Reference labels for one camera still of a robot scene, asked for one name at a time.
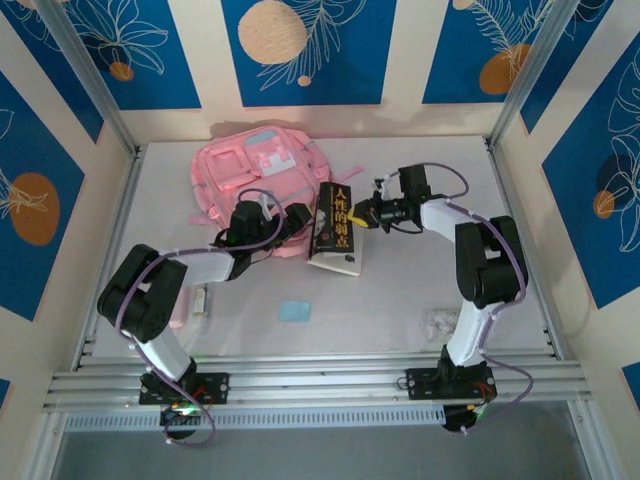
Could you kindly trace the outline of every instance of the pink object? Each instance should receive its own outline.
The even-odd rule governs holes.
[[[304,203],[314,211],[320,182],[330,178],[327,158],[305,133],[276,126],[215,139],[196,153],[191,164],[196,201],[207,218],[221,228],[229,226],[238,195],[247,188],[273,192],[283,207]],[[259,197],[260,194],[249,192],[243,198]],[[277,213],[275,206],[270,211]],[[190,223],[208,221],[192,217]],[[310,229],[287,241],[274,255],[307,253]]]

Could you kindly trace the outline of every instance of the yellow component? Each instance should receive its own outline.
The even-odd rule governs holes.
[[[355,207],[351,207],[351,210],[349,210],[349,213],[347,215],[347,218],[352,221],[353,223],[355,223],[356,225],[361,226],[362,228],[369,228],[369,225],[367,225],[367,222],[365,222],[363,219],[358,218],[358,217],[354,217],[353,216],[353,210]]]

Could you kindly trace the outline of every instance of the pink backpack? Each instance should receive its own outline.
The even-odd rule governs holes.
[[[313,140],[301,131],[276,126],[215,139],[196,153],[191,164],[196,201],[221,228],[229,227],[238,195],[247,188],[273,192],[283,207],[304,203],[314,211],[320,182],[330,178],[327,158]],[[258,200],[259,196],[250,192],[243,199]],[[310,228],[288,240],[274,255],[307,253]]]

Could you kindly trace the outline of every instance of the white table surface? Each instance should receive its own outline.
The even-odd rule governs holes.
[[[471,184],[458,203],[485,216],[504,214],[496,179],[481,137],[420,137],[317,140],[334,174],[354,165],[354,201],[372,194],[374,177],[418,162],[446,163]],[[198,247],[215,237],[211,227],[188,224],[200,211],[189,173],[203,142],[154,143],[146,152],[140,181],[124,231],[118,264],[131,247]],[[429,168],[434,193],[462,187],[448,172]],[[490,350],[545,350],[544,317],[535,290],[505,311]],[[281,300],[311,304],[308,323],[278,320]],[[362,275],[349,277],[307,265],[301,257],[272,258],[252,266],[237,280],[216,285],[212,321],[186,325],[178,338],[192,355],[267,355],[439,351],[430,342],[426,318],[431,309],[457,308],[453,244],[438,234],[365,232]],[[100,320],[93,355],[129,356],[130,351],[105,319]]]

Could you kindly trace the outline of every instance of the book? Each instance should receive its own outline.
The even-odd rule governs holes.
[[[346,275],[360,275],[364,229],[348,220],[350,209],[351,187],[334,182],[320,184],[307,263]]]

